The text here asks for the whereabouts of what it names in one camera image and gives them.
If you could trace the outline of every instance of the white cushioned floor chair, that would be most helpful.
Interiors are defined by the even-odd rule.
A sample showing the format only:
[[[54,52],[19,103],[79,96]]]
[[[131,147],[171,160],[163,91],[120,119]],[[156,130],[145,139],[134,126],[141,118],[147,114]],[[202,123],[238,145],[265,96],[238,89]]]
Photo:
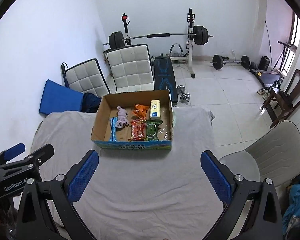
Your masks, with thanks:
[[[110,90],[96,58],[79,63],[66,69],[65,72],[69,88],[75,91],[81,93],[89,92],[98,97],[110,94]]]
[[[154,90],[148,45],[125,46],[106,55],[117,87],[116,93]]]

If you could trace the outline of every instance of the gray tablecloth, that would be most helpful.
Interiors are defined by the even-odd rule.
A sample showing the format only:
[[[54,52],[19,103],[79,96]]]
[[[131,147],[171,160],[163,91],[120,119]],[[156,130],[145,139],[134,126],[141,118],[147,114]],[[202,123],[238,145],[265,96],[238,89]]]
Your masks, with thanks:
[[[222,203],[200,165],[201,153],[215,149],[210,116],[202,108],[173,109],[171,151],[100,149],[90,140],[95,114],[53,113],[38,128],[32,151],[46,143],[55,149],[40,168],[43,180],[66,174],[89,149],[98,152],[99,166],[74,203],[98,240],[198,240],[220,216]]]

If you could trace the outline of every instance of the sneaker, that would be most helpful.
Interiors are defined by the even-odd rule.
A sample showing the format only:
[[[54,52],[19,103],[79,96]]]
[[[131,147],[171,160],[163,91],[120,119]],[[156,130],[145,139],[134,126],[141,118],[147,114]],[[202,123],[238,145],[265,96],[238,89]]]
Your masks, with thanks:
[[[267,90],[260,88],[257,93],[258,93],[258,95],[264,95],[266,92],[267,92]]]
[[[262,98],[263,98],[264,100],[267,100],[269,96],[270,96],[269,92],[266,91],[266,93],[262,96]]]

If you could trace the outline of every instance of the cardboard box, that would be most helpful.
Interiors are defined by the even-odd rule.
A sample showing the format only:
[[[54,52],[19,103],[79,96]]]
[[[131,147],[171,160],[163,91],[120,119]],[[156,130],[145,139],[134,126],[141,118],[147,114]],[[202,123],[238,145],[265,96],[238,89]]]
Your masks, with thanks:
[[[151,100],[160,100],[161,120],[159,126],[159,141],[131,141],[131,124],[128,127],[117,129],[117,141],[109,141],[111,126],[109,119],[118,116],[117,106],[123,107],[128,112],[128,120],[131,122],[138,117],[132,114],[135,104],[149,106]],[[150,119],[150,109],[147,112],[147,120]],[[120,94],[105,95],[100,103],[97,116],[92,128],[91,140],[103,149],[131,149],[153,150],[171,149],[172,145],[172,103],[169,90],[137,91]]]

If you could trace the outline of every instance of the brown chair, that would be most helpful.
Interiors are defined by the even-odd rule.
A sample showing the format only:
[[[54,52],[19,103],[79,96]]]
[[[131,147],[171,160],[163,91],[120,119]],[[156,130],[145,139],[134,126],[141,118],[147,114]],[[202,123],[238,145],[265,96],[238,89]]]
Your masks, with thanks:
[[[277,104],[274,107],[274,109],[277,108],[277,106],[280,106],[282,112],[279,116],[277,116],[277,118],[273,121],[273,123],[270,125],[270,128],[274,127],[275,125],[277,125],[279,122],[283,121],[283,120],[287,120],[288,117],[293,113],[293,111],[295,109],[298,108],[298,106],[300,106],[300,101],[298,103],[296,103],[295,105],[292,104],[293,100],[295,100],[299,95],[300,95],[300,80],[298,81],[297,85],[295,86],[295,88],[290,92],[289,89],[296,77],[296,74],[299,75],[300,77],[300,70],[296,69],[291,81],[287,87],[286,90],[286,95],[285,93],[283,93],[282,91],[280,91],[278,88],[271,88],[270,90],[270,96],[268,97],[268,99],[266,101],[264,101],[262,108],[265,108],[267,105],[270,104],[271,101],[276,101]]]

